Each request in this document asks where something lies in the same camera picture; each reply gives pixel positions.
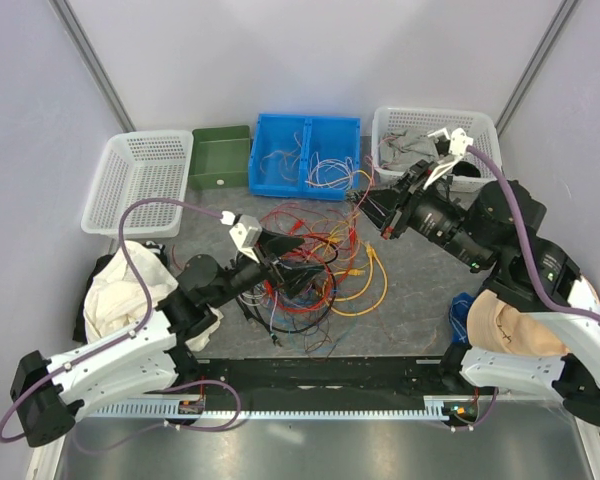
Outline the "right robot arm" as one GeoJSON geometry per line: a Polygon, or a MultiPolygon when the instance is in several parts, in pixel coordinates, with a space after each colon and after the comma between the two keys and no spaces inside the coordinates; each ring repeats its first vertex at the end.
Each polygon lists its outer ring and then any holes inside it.
{"type": "Polygon", "coordinates": [[[497,173],[470,207],[441,195],[443,167],[421,161],[397,181],[347,194],[382,236],[413,230],[485,272],[467,318],[466,344],[453,344],[438,368],[447,392],[467,387],[517,390],[558,399],[573,416],[600,427],[600,303],[577,264],[540,238],[545,206],[497,173]]]}

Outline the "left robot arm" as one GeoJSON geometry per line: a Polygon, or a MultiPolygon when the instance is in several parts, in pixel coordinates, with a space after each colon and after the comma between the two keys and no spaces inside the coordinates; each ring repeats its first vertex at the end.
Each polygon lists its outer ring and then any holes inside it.
{"type": "Polygon", "coordinates": [[[255,258],[239,253],[227,267],[210,255],[196,255],[176,289],[158,303],[147,301],[143,317],[130,325],[50,358],[39,351],[22,357],[7,412],[22,427],[14,438],[44,446],[118,401],[171,389],[191,392],[200,371],[186,343],[218,323],[220,307],[262,283],[294,297],[325,271],[322,263],[287,259],[301,243],[268,240],[256,245],[255,258]]]}

